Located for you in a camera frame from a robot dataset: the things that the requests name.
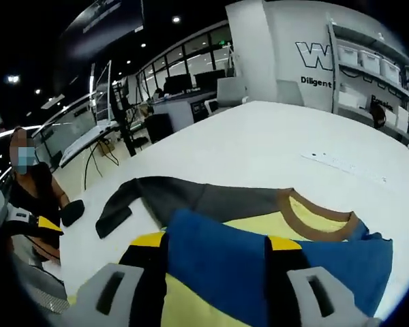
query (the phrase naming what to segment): letter w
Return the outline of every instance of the letter w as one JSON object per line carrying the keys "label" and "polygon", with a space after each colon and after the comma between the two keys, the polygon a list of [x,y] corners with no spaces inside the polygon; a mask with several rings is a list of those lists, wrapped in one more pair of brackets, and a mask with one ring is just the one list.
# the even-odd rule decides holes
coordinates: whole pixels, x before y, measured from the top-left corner
{"label": "letter w", "polygon": [[295,42],[295,45],[306,67],[317,68],[320,64],[323,70],[333,70],[329,45],[325,49],[320,43],[311,43],[310,47],[306,42]]}

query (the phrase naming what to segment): white table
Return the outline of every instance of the white table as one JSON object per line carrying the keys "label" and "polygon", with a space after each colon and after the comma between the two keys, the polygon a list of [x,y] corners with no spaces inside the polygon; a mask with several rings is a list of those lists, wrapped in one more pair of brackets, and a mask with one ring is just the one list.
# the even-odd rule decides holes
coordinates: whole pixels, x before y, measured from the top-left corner
{"label": "white table", "polygon": [[109,134],[114,128],[118,127],[116,121],[106,121],[104,124],[96,125],[75,140],[69,147],[67,147],[62,155],[59,165],[64,168],[73,158],[91,146],[94,142]]}
{"label": "white table", "polygon": [[[351,163],[355,175],[307,159],[327,153]],[[373,176],[383,176],[381,183]],[[133,215],[100,240],[95,222],[124,181],[173,176],[237,187],[294,187],[312,202],[355,211],[372,232],[394,240],[393,270],[377,316],[385,318],[409,286],[409,150],[391,137],[334,114],[268,102],[251,102],[169,136],[124,161],[80,198],[85,214],[64,228],[61,264],[69,295],[98,269],[118,262],[130,241],[158,230],[137,200]]]}

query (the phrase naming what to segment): face mask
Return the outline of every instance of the face mask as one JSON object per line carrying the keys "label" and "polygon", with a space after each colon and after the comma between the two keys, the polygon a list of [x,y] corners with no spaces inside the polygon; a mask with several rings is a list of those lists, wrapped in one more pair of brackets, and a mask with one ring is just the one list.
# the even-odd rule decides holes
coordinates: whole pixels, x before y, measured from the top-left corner
{"label": "face mask", "polygon": [[28,167],[35,163],[35,148],[20,147],[18,148],[18,161],[15,170],[20,174],[26,174]]}

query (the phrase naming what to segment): brown collar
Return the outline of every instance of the brown collar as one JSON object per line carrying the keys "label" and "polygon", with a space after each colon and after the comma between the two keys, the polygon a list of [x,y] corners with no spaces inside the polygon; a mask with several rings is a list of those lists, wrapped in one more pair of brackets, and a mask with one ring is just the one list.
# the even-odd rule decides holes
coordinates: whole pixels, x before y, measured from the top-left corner
{"label": "brown collar", "polygon": [[[290,197],[300,202],[311,213],[331,221],[346,221],[347,224],[335,232],[323,232],[304,224],[294,213],[290,204]],[[359,218],[354,212],[340,213],[322,208],[298,194],[294,189],[278,189],[277,203],[286,223],[299,235],[309,240],[323,240],[341,242],[350,237],[359,224]]]}

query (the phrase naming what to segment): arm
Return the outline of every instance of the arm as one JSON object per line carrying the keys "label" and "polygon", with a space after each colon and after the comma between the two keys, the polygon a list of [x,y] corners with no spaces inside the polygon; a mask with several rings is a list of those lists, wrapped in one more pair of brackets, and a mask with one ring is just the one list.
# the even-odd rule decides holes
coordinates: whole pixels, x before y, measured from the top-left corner
{"label": "arm", "polygon": [[48,245],[47,243],[44,243],[41,238],[38,237],[29,237],[32,242],[33,242],[33,248],[35,251],[37,251],[40,255],[42,255],[44,258],[51,260],[57,264],[61,264],[60,261],[60,252],[58,249],[55,249],[51,245]]}
{"label": "arm", "polygon": [[56,199],[59,201],[59,207],[64,209],[67,204],[70,203],[70,199],[68,198],[67,194],[62,190],[62,188],[57,183],[56,179],[52,176],[52,188],[53,193],[56,196]]}

